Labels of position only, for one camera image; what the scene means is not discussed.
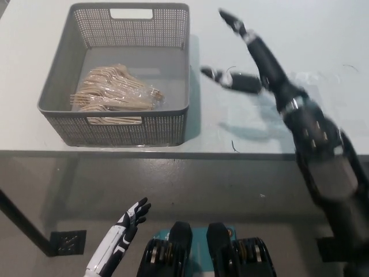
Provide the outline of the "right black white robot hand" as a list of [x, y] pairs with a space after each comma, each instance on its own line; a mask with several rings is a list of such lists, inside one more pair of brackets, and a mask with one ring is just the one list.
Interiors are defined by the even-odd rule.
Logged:
[[294, 113], [305, 114], [314, 108], [306, 91], [288, 79], [271, 50], [255, 32], [247, 30], [241, 19], [224, 9], [219, 10], [219, 15], [246, 44], [258, 68], [259, 77], [241, 72], [225, 72], [209, 66], [200, 69], [204, 76], [233, 91], [256, 95], [262, 89], [268, 90], [275, 98], [278, 113], [284, 118]]

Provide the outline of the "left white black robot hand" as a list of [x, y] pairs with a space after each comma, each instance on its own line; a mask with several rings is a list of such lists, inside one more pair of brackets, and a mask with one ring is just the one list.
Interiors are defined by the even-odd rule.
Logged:
[[146, 221], [145, 215], [150, 207], [151, 204], [144, 197], [123, 214], [97, 247], [86, 267], [85, 276], [113, 275], [133, 241], [138, 225]]

